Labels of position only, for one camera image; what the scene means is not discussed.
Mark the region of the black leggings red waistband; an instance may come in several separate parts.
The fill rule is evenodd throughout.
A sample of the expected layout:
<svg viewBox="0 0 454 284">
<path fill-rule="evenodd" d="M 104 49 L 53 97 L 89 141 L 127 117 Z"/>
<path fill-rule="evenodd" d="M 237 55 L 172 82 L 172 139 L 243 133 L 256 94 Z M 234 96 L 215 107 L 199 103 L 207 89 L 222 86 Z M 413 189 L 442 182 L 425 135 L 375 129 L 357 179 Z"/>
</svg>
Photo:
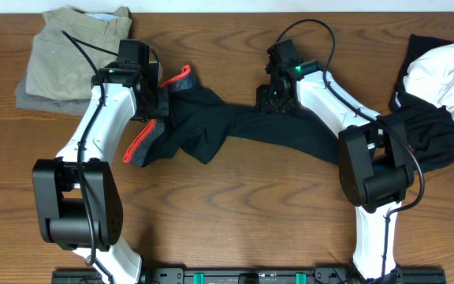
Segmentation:
<svg viewBox="0 0 454 284">
<path fill-rule="evenodd" d="M 228 104 L 201 85 L 191 66 L 168 79 L 169 114 L 150 120 L 125 152 L 124 163 L 145 167 L 183 150 L 210 162 L 228 136 L 276 144 L 338 164 L 338 139 L 309 111 L 260 114 L 253 106 Z"/>
</svg>

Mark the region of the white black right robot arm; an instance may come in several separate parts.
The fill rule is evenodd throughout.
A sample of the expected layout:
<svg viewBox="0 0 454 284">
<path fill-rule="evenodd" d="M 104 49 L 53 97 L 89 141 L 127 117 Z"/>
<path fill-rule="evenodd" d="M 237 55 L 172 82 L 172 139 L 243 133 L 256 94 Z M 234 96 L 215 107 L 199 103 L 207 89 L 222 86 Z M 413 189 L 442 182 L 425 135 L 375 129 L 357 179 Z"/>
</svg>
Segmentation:
<svg viewBox="0 0 454 284">
<path fill-rule="evenodd" d="M 257 90 L 261 113 L 299 107 L 317 115 L 338 139 L 340 185 L 355 207 L 352 264 L 357 281 L 396 282 L 396 217 L 414 182 L 414 161 L 401 120 L 365 107 L 317 61 L 275 59 L 266 72 L 270 83 Z"/>
</svg>

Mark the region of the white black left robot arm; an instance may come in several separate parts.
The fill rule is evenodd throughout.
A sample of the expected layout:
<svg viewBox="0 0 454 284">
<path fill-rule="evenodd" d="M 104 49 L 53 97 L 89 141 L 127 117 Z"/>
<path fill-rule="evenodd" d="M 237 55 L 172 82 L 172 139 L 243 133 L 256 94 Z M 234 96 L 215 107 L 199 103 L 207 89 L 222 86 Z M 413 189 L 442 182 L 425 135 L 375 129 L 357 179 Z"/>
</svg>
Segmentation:
<svg viewBox="0 0 454 284">
<path fill-rule="evenodd" d="M 124 211 L 111 170 L 131 120 L 166 115 L 161 66 L 111 63 L 92 78 L 91 99 L 69 142 L 39 159 L 32 184 L 44 241 L 84 258 L 87 270 L 53 272 L 53 283 L 150 283 L 143 258 L 122 235 Z"/>
</svg>

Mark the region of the folded khaki pants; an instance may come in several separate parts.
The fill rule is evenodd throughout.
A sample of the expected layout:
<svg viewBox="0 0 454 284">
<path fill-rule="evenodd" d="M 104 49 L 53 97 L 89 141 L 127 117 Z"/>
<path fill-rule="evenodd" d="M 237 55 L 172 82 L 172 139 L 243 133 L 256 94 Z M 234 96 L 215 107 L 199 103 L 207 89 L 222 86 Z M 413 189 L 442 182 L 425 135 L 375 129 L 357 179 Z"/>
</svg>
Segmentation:
<svg viewBox="0 0 454 284">
<path fill-rule="evenodd" d="M 43 13 L 43 18 L 45 25 L 32 41 L 25 91 L 56 100 L 90 99 L 94 71 L 68 37 L 91 44 L 82 50 L 100 69 L 116 60 L 119 42 L 128 38 L 128 8 L 103 15 L 60 8 Z"/>
</svg>

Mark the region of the black garment with logo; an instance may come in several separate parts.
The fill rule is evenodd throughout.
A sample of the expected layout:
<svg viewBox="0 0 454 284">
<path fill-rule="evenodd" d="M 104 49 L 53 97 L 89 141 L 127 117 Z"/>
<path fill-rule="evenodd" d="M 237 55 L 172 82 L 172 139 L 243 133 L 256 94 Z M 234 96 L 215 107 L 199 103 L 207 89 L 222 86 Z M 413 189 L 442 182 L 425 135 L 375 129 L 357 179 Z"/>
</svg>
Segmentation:
<svg viewBox="0 0 454 284">
<path fill-rule="evenodd" d="M 403 77 L 409 65 L 427 51 L 449 45 L 450 40 L 412 34 L 397 74 L 389 109 L 404 121 L 407 139 L 424 173 L 454 163 L 454 121 L 444 107 L 436 107 L 406 92 Z"/>
</svg>

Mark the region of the white crumpled shirt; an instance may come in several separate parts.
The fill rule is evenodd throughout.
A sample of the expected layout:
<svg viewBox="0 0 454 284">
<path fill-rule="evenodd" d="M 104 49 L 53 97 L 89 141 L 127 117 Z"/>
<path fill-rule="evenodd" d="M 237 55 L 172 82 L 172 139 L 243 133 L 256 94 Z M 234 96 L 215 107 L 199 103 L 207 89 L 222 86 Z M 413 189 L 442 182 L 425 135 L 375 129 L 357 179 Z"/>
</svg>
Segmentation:
<svg viewBox="0 0 454 284">
<path fill-rule="evenodd" d="M 435 107 L 444 107 L 454 121 L 454 43 L 421 55 L 403 76 L 407 93 Z"/>
</svg>

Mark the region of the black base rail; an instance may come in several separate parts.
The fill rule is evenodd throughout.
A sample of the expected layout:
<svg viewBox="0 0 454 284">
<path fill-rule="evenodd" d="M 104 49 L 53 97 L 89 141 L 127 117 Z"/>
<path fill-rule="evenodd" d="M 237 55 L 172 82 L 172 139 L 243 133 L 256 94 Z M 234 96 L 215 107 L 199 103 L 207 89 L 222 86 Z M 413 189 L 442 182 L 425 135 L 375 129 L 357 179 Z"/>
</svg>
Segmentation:
<svg viewBox="0 0 454 284">
<path fill-rule="evenodd" d="M 392 283 L 392 284 L 446 284 L 441 269 L 394 269 L 384 279 L 362 279 L 346 267 L 316 267 L 309 271 L 229 271 L 183 270 L 160 268 L 143 273 L 141 283 L 150 284 L 341 284 L 341 283 Z"/>
</svg>

